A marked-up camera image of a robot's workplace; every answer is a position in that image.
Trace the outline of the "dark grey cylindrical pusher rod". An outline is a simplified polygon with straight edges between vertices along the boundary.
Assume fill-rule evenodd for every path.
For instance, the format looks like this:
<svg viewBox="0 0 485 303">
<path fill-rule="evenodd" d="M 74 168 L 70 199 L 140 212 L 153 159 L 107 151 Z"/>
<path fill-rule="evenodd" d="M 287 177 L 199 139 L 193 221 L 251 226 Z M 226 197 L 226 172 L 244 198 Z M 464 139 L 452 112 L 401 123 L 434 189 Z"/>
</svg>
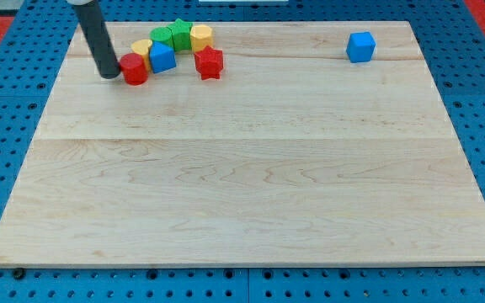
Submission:
<svg viewBox="0 0 485 303">
<path fill-rule="evenodd" d="M 111 43 L 104 16 L 98 0 L 71 0 L 88 48 L 98 69 L 105 79 L 120 75 L 120 66 Z"/>
</svg>

